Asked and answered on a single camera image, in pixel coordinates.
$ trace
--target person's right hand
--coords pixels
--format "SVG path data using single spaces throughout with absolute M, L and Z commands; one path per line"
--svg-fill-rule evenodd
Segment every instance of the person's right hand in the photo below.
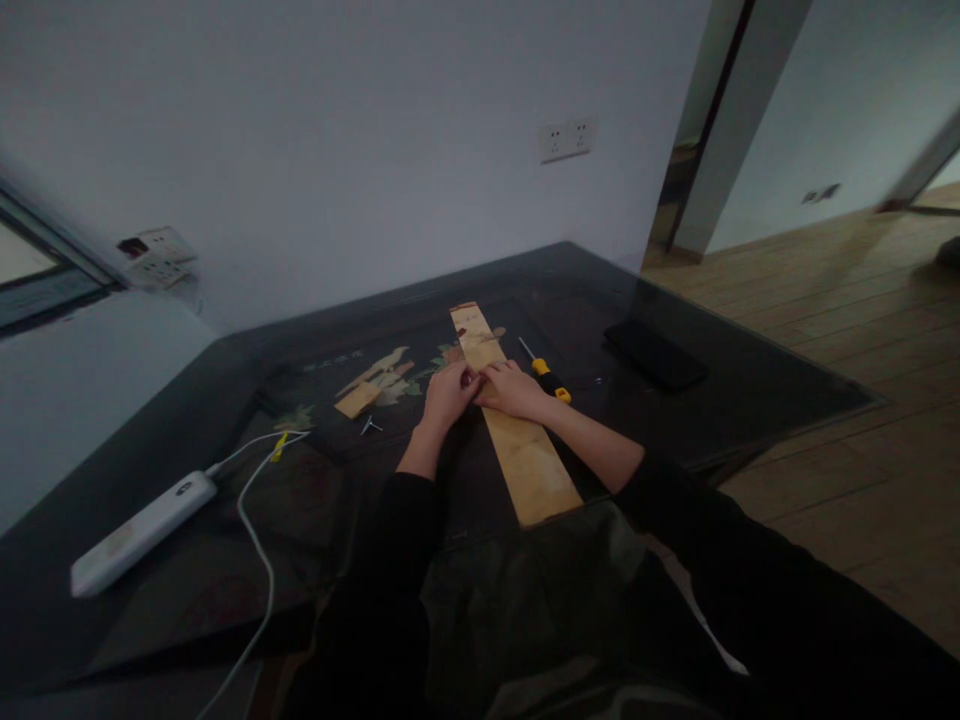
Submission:
M 482 392 L 474 402 L 482 407 L 501 410 L 507 415 L 533 420 L 546 425 L 563 402 L 547 395 L 539 383 L 520 369 L 515 360 L 485 367 L 480 374 L 496 388 L 496 395 Z

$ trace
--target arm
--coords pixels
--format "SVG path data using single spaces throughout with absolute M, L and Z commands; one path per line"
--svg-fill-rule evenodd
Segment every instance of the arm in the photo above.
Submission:
M 424 715 L 430 634 L 419 595 L 442 525 L 433 480 L 447 432 L 479 389 L 479 376 L 463 363 L 431 378 L 423 419 L 383 488 L 370 534 L 320 615 L 315 655 L 297 671 L 285 718 Z
M 677 554 L 711 630 L 778 697 L 906 711 L 960 686 L 960 663 L 936 643 L 731 498 L 546 395 L 515 364 L 484 374 L 499 397 L 477 402 L 567 443 L 639 529 Z

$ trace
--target hand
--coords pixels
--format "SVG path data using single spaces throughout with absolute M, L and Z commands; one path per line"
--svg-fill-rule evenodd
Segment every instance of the hand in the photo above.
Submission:
M 496 388 L 497 393 L 484 394 L 476 399 L 477 405 L 494 408 L 541 425 L 547 425 L 550 417 L 563 403 L 547 395 L 539 383 L 517 365 L 516 360 L 507 360 L 485 367 L 480 374 Z
M 450 427 L 463 415 L 482 383 L 483 378 L 464 361 L 447 365 L 435 373 L 427 388 L 427 401 L 421 424 L 446 435 Z

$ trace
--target wall outlet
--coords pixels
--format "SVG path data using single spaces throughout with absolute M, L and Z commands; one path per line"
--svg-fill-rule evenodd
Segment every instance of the wall outlet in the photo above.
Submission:
M 163 290 L 190 275 L 190 271 L 172 260 L 147 253 L 130 264 L 126 274 L 140 287 Z
M 196 251 L 187 245 L 172 227 L 144 230 L 137 237 L 150 249 L 150 252 L 157 254 L 158 259 L 181 263 L 197 258 Z
M 590 152 L 596 135 L 597 119 L 594 117 L 542 126 L 537 132 L 540 164 Z
M 582 155 L 593 150 L 593 140 L 596 137 L 597 119 L 580 118 L 567 123 L 567 138 L 570 143 L 571 155 Z
M 800 201 L 800 204 L 812 205 L 820 202 L 821 200 L 829 200 L 837 194 L 837 190 L 839 189 L 840 183 L 834 183 L 833 185 L 828 185 L 827 187 L 820 188 L 819 190 L 811 190 L 803 196 L 803 200 Z
M 540 141 L 540 163 L 552 162 L 567 157 L 566 123 L 544 125 L 538 131 Z

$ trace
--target window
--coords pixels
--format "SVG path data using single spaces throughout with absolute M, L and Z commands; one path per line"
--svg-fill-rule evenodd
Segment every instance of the window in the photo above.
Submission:
M 0 335 L 46 322 L 118 287 L 65 231 L 0 184 Z

